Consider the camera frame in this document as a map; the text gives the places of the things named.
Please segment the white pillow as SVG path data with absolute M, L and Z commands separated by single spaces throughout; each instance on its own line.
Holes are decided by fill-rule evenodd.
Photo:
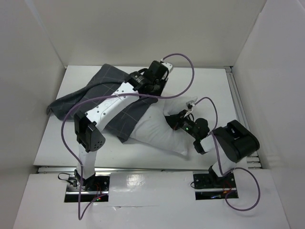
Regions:
M 196 102 L 198 97 L 179 96 L 173 99 L 160 99 L 152 104 L 134 127 L 130 138 L 161 150 L 186 156 L 189 137 L 182 130 L 174 131 L 165 117 L 176 115 L 187 109 L 188 102 Z

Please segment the dark grey checked pillowcase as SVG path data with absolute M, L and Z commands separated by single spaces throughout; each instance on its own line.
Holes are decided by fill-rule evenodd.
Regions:
M 127 76 L 128 73 L 112 65 L 104 64 L 85 87 L 48 105 L 46 114 L 53 113 L 59 120 L 63 120 L 77 103 L 114 93 Z M 140 98 L 117 114 L 105 129 L 118 137 L 122 143 L 126 142 L 148 108 L 157 101 L 156 98 Z

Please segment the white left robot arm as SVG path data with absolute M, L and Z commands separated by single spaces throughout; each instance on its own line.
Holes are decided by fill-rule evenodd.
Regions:
M 97 151 L 105 143 L 102 130 L 119 112 L 139 100 L 140 94 L 161 95 L 172 70 L 173 65 L 168 62 L 153 61 L 149 68 L 126 76 L 111 98 L 86 113 L 75 113 L 74 129 L 80 162 L 74 173 L 81 189 L 89 190 L 94 185 Z

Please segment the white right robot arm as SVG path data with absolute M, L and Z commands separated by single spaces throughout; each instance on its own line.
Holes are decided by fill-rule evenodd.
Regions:
M 250 156 L 260 147 L 257 138 L 237 120 L 226 126 L 210 130 L 208 121 L 203 118 L 194 119 L 187 110 L 165 117 L 173 130 L 183 130 L 194 138 L 195 151 L 204 155 L 216 150 L 217 162 L 210 166 L 207 174 L 195 175 L 195 189 L 221 188 L 232 185 L 228 179 L 231 170 L 243 158 Z

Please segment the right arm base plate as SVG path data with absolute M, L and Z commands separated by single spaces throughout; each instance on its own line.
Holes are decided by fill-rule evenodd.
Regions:
M 196 200 L 214 200 L 227 198 L 239 198 L 233 173 L 212 180 L 208 173 L 193 173 L 193 181 L 190 186 L 194 189 Z

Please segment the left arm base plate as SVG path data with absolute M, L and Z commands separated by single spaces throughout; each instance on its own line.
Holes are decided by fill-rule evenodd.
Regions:
M 75 176 L 70 176 L 68 173 L 60 173 L 58 179 L 67 182 L 65 192 L 65 203 L 76 203 L 78 202 L 78 195 L 80 184 Z M 108 202 L 109 201 L 109 187 L 110 187 L 110 176 L 102 175 L 97 176 L 92 185 L 87 188 L 81 188 L 81 202 L 90 202 L 94 198 L 97 198 L 96 202 Z

